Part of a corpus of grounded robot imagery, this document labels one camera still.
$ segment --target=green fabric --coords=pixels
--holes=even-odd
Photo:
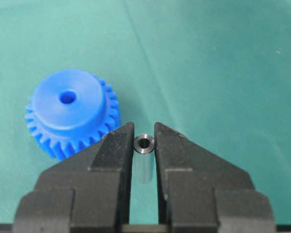
[[[136,134],[161,121],[247,170],[291,224],[291,0],[0,0],[0,222],[56,163],[24,106],[67,68],[110,83]],[[131,222],[157,222],[156,195],[133,177]]]

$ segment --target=blue plastic gear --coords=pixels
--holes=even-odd
[[[103,79],[82,70],[45,78],[29,98],[25,119],[39,146],[63,160],[120,126],[116,93]]]

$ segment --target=center hole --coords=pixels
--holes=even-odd
[[[77,95],[73,91],[65,91],[60,95],[60,101],[64,104],[72,103],[76,98]]]
[[[149,139],[143,138],[139,140],[139,146],[142,149],[148,148],[150,146],[150,141]]]

